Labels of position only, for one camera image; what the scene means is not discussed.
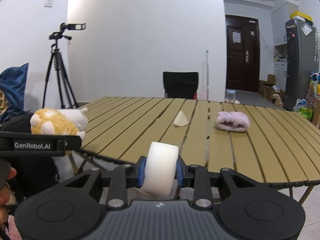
hand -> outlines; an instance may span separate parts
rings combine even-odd
[[[7,179],[12,179],[16,175],[17,171],[14,168],[11,168]],[[8,220],[8,213],[4,205],[9,201],[9,198],[10,191],[6,186],[4,186],[4,188],[0,190],[0,226]]]

white cabinet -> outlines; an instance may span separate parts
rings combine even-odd
[[[273,64],[273,74],[276,76],[276,85],[285,91],[287,83],[287,62],[275,61]]]
[[[271,14],[271,26],[274,46],[287,43],[285,23],[290,20],[290,14],[297,10],[297,5],[286,2]]]

wall outlet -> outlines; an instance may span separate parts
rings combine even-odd
[[[52,7],[52,6],[53,6],[53,0],[44,1],[44,7]]]

white triangular object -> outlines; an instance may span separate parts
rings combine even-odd
[[[173,125],[185,126],[187,124],[189,124],[188,119],[186,118],[186,116],[184,115],[184,113],[182,111],[179,111],[179,113],[177,114],[176,118],[173,121]]]

blue cloth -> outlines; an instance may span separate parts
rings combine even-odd
[[[29,63],[21,67],[10,67],[0,74],[0,90],[8,100],[8,109],[0,117],[0,122],[7,121],[11,116],[25,113],[24,92],[27,82]]]

